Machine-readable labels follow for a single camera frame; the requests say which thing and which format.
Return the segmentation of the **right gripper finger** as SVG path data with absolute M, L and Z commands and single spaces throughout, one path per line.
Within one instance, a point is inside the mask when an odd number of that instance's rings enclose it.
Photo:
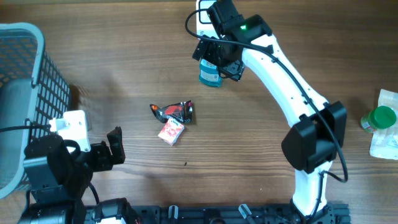
M 241 60 L 237 60 L 233 63 L 228 64 L 225 67 L 221 68 L 221 78 L 223 79 L 231 79 L 235 82 L 240 81 L 245 66 Z
M 201 58 L 205 55 L 208 48 L 208 41 L 200 40 L 196 46 L 196 49 L 193 52 L 192 58 L 200 61 Z

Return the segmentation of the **blue mouthwash bottle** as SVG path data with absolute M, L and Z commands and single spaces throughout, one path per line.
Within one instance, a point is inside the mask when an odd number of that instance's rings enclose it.
M 217 66 L 205 59 L 201 59 L 199 81 L 206 86 L 220 87 L 222 79 L 218 73 Z

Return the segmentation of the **black red snack packet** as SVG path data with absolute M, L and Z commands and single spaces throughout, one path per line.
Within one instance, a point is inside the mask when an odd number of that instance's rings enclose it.
M 154 116 L 161 122 L 166 123 L 170 118 L 176 119 L 179 123 L 189 123 L 193 118 L 192 101 L 184 101 L 165 107 L 158 107 L 150 104 Z

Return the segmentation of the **green lid jar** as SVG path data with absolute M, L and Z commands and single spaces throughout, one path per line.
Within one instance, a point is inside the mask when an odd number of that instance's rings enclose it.
M 388 106 L 379 106 L 361 118 L 361 127 L 369 133 L 387 129 L 397 121 L 394 110 Z

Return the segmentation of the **beige paper pouch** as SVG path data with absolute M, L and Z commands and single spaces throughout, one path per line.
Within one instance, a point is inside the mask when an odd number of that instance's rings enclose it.
M 397 93 L 381 89 L 378 105 L 391 108 L 397 115 Z M 373 134 L 369 154 L 380 159 L 397 160 L 397 121 Z

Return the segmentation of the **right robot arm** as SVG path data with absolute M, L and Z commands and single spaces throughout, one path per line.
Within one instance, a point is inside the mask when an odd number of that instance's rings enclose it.
M 266 206 L 262 221 L 349 223 L 348 206 L 325 197 L 332 163 L 343 158 L 346 108 L 302 78 L 261 16 L 244 18 L 232 1 L 197 1 L 192 17 L 199 40 L 193 58 L 212 64 L 219 78 L 238 81 L 244 69 L 252 70 L 290 126 L 281 148 L 295 171 L 295 191 L 289 204 Z

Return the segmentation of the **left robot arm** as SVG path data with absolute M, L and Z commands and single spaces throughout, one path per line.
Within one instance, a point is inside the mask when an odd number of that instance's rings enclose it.
M 19 223 L 84 223 L 87 207 L 82 196 L 95 172 L 111 170 L 125 161 L 122 129 L 117 126 L 107 135 L 108 141 L 81 150 L 76 140 L 58 134 L 40 137 L 24 150 L 24 170 L 31 188 Z

